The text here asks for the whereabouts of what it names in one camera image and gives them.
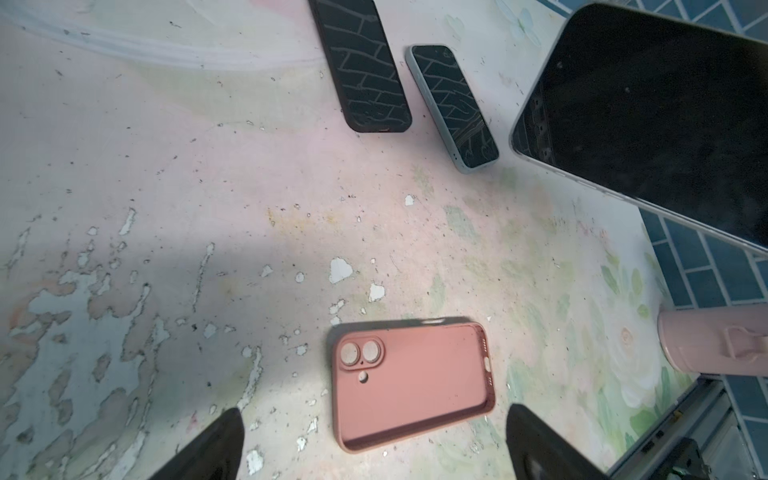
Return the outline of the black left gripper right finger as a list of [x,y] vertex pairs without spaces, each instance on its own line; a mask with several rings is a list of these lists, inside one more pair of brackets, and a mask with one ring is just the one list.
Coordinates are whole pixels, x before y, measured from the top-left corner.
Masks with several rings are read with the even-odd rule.
[[510,405],[506,444],[517,479],[608,479],[523,404]]

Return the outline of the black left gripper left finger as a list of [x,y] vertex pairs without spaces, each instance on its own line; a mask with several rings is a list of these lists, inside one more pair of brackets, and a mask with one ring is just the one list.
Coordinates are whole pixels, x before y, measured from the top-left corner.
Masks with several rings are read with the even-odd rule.
[[245,428],[238,408],[224,411],[181,449],[151,480],[237,478]]

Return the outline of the dusty pink phone case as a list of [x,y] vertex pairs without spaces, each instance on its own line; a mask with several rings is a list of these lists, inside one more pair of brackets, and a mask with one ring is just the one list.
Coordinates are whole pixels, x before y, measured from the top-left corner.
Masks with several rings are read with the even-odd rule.
[[350,323],[329,336],[333,432],[360,453],[488,414],[488,336],[466,317]]

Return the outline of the sage green phone case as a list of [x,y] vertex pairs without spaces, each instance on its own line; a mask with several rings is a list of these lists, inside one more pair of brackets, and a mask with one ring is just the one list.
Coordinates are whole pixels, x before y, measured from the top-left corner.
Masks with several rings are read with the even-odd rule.
[[405,59],[454,166],[463,173],[499,159],[499,149],[453,51],[412,45]]

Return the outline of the black smartphone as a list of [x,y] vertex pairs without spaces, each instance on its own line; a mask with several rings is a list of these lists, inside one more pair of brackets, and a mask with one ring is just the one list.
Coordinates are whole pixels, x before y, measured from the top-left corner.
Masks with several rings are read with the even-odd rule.
[[767,45],[594,2],[563,24],[509,137],[544,168],[767,251]]

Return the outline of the black phone case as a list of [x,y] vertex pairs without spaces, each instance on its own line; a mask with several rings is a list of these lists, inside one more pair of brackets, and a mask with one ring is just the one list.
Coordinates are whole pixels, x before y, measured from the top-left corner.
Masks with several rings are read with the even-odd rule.
[[401,133],[412,115],[373,1],[309,3],[347,125],[358,133]]

